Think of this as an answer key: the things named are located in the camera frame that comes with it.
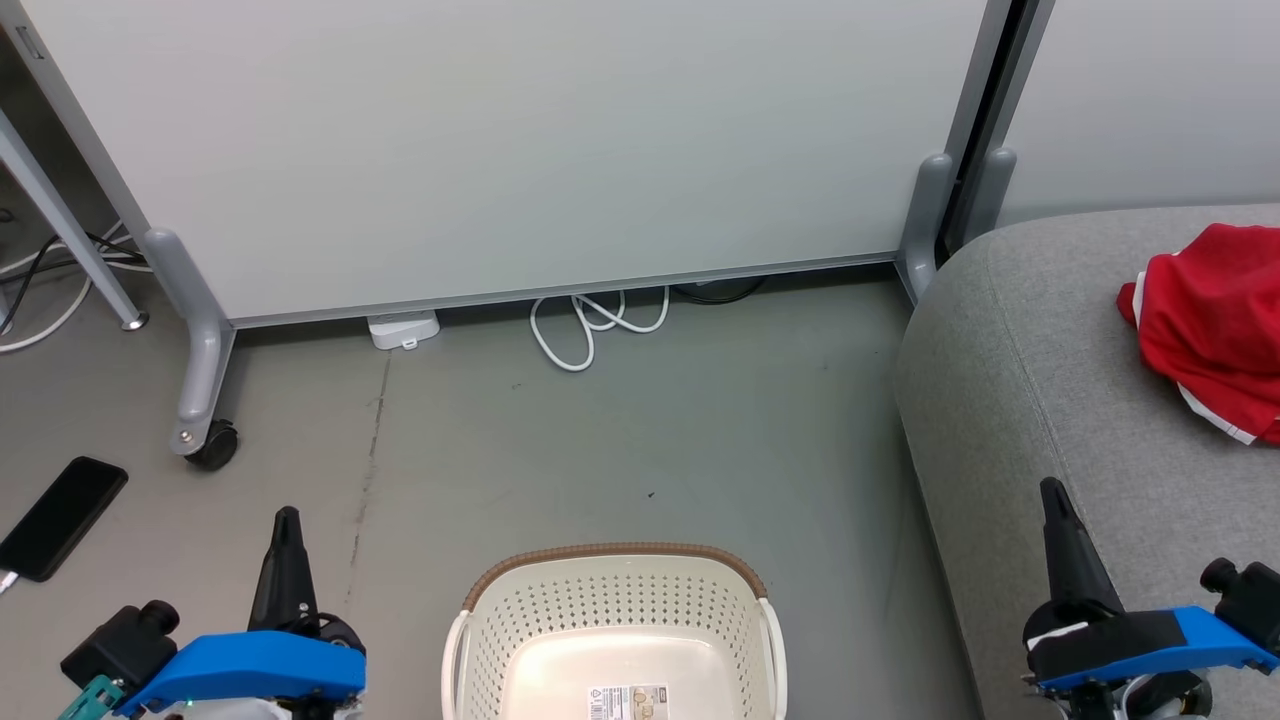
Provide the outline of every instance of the brown basket rim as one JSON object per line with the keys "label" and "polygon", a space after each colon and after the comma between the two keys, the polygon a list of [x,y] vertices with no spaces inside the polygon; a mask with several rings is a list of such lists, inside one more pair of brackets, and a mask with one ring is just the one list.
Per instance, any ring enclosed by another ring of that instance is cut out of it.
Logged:
{"label": "brown basket rim", "polygon": [[484,591],[493,584],[494,580],[516,568],[534,565],[538,562],[549,562],[552,560],[603,557],[607,555],[676,555],[682,557],[703,557],[707,560],[714,560],[728,565],[739,575],[741,575],[742,579],[746,580],[746,584],[751,587],[751,592],[755,593],[756,598],[768,597],[764,582],[755,574],[755,570],[742,561],[741,557],[718,547],[710,547],[707,544],[685,544],[677,542],[607,542],[553,547],[549,550],[538,550],[508,557],[485,570],[484,575],[480,575],[480,579],[471,585],[471,592],[467,593],[467,598],[462,601],[462,609],[467,612],[474,612],[476,603],[480,602],[480,594],[484,593]]}

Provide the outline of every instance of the whiteboard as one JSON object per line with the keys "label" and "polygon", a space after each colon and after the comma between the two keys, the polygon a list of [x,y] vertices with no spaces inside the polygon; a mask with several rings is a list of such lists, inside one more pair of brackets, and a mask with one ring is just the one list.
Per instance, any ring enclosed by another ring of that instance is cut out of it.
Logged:
{"label": "whiteboard", "polygon": [[893,251],[983,0],[26,0],[233,320]]}
{"label": "whiteboard", "polygon": [[1005,146],[1000,224],[1280,200],[1275,0],[1053,5]]}

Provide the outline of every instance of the red and white garment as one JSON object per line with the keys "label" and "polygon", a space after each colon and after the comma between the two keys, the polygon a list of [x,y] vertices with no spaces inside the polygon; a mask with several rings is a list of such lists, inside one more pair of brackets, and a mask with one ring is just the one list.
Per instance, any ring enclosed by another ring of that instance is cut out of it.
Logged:
{"label": "red and white garment", "polygon": [[1116,306],[1192,410],[1245,445],[1280,443],[1280,228],[1212,224],[1152,258]]}

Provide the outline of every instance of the smartphone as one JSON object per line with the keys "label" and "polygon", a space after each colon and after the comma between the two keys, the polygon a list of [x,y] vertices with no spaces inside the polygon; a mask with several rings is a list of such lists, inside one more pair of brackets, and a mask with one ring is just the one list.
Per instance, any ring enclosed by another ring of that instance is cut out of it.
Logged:
{"label": "smartphone", "polygon": [[42,583],[54,575],[129,479],[92,457],[77,457],[0,542],[0,570]]}

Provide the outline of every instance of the laundry basket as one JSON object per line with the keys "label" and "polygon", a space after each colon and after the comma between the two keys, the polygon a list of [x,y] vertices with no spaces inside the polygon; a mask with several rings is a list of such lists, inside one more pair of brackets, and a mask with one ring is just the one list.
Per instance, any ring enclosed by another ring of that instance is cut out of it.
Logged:
{"label": "laundry basket", "polygon": [[787,666],[764,583],[714,547],[517,555],[449,629],[444,720],[782,720]]}

